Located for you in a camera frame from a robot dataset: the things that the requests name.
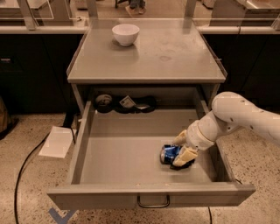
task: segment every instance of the black cabinet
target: black cabinet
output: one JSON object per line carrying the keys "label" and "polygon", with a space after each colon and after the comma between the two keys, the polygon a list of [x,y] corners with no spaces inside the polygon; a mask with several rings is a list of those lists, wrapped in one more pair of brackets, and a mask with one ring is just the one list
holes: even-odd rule
{"label": "black cabinet", "polygon": [[204,36],[227,70],[220,92],[236,92],[264,109],[280,108],[280,35]]}
{"label": "black cabinet", "polygon": [[76,109],[66,70],[80,34],[0,35],[0,95],[9,113]]}

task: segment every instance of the drawer handle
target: drawer handle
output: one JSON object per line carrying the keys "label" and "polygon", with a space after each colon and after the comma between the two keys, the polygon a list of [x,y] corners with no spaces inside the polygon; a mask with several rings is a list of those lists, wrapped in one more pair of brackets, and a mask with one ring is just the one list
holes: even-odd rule
{"label": "drawer handle", "polygon": [[140,207],[143,207],[143,208],[162,208],[162,207],[168,207],[170,205],[170,197],[169,195],[166,195],[166,203],[163,204],[163,205],[143,205],[141,203],[141,200],[140,200],[140,196],[137,196],[137,203]]}

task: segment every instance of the blue tape mark on floor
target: blue tape mark on floor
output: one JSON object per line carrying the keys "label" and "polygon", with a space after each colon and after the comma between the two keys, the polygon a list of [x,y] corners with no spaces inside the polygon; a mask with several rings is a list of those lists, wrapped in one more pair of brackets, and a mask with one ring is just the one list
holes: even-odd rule
{"label": "blue tape mark on floor", "polygon": [[49,210],[49,214],[58,224],[67,224],[71,217],[75,214],[75,212],[76,211],[69,211],[66,216],[61,217],[53,207]]}

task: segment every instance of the speckled floor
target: speckled floor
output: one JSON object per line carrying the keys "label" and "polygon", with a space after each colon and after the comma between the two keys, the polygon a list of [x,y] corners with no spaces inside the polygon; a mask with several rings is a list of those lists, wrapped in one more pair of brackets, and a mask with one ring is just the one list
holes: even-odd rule
{"label": "speckled floor", "polygon": [[[4,224],[15,223],[14,188],[21,164],[51,127],[64,120],[61,114],[17,117],[17,127],[0,141],[0,216]],[[235,177],[243,184],[254,184],[256,192],[239,206],[211,207],[213,223],[280,223],[280,147],[246,129],[220,141]],[[60,211],[46,191],[65,182],[73,149],[72,144],[66,158],[41,157],[38,149],[29,159],[18,188],[19,223],[210,223],[206,207]],[[67,214],[68,222],[63,220]]]}

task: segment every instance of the robotic hand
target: robotic hand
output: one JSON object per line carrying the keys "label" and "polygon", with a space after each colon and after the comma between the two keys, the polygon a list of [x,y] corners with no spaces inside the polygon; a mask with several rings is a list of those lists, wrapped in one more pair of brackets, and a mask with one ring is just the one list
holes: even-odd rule
{"label": "robotic hand", "polygon": [[174,158],[174,166],[182,166],[205,151],[221,137],[239,127],[254,131],[274,144],[280,145],[280,115],[255,106],[242,96],[224,92],[216,95],[212,111],[183,130],[173,141],[183,145]]}

